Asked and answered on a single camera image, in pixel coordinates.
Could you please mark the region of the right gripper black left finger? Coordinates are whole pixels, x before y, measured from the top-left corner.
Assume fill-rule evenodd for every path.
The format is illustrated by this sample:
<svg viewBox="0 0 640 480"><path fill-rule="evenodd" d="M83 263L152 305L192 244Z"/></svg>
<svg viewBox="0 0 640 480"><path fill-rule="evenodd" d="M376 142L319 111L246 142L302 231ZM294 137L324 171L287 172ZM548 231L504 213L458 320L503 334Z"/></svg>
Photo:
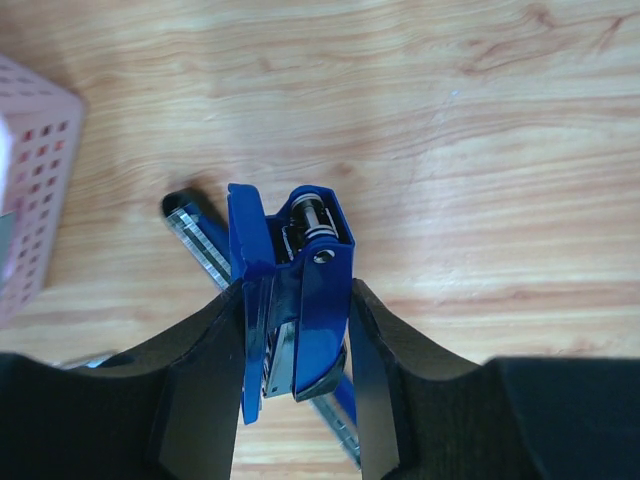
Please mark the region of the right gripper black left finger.
<svg viewBox="0 0 640 480"><path fill-rule="evenodd" d="M245 367L242 290L102 365L1 357L5 479L226 479Z"/></svg>

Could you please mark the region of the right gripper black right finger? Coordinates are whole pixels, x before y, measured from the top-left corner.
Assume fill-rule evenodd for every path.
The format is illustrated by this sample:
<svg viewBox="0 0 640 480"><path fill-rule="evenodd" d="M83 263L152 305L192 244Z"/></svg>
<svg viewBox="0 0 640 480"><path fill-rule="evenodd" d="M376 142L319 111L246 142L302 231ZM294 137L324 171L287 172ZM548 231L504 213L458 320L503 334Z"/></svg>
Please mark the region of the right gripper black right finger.
<svg viewBox="0 0 640 480"><path fill-rule="evenodd" d="M349 321L366 479L635 479L639 363L475 364L398 318L361 280Z"/></svg>

